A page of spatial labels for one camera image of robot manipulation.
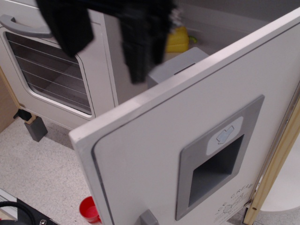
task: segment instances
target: gray block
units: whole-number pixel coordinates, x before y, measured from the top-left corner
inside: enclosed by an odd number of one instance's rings
[[[194,47],[184,53],[181,53],[175,58],[164,62],[163,64],[155,67],[149,73],[147,77],[148,88],[154,87],[155,85],[191,67],[208,56],[209,55],[201,49]]]
[[[141,225],[159,225],[158,220],[150,210],[145,211],[141,216]]]
[[[48,133],[47,128],[40,117],[37,117],[30,125],[27,123],[24,124],[32,139],[36,142],[39,142]]]

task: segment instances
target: red cup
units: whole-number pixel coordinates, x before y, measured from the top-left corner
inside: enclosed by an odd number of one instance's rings
[[[89,223],[101,222],[99,213],[95,206],[92,196],[89,196],[80,203],[79,212],[83,218],[85,218]]]

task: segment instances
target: label sticker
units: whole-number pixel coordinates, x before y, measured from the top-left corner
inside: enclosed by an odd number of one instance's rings
[[[228,201],[219,206],[215,214],[216,217],[214,220],[214,224],[219,225],[224,221],[227,221],[232,215],[242,209],[249,200],[252,188],[253,184],[247,184],[232,193],[228,198]]]

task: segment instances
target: oven door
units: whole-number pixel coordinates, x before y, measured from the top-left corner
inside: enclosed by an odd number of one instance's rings
[[[0,15],[0,65],[24,109],[72,129],[115,106],[100,24],[92,23],[94,41],[70,58],[45,34],[37,8],[1,3],[8,10]]]
[[[220,225],[243,208],[298,98],[299,40],[300,8],[71,131],[103,223]]]

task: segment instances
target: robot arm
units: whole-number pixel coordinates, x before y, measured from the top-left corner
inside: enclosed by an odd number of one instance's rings
[[[92,39],[87,9],[119,19],[132,83],[144,82],[163,60],[167,35],[177,22],[173,0],[36,0],[63,51],[74,56]]]

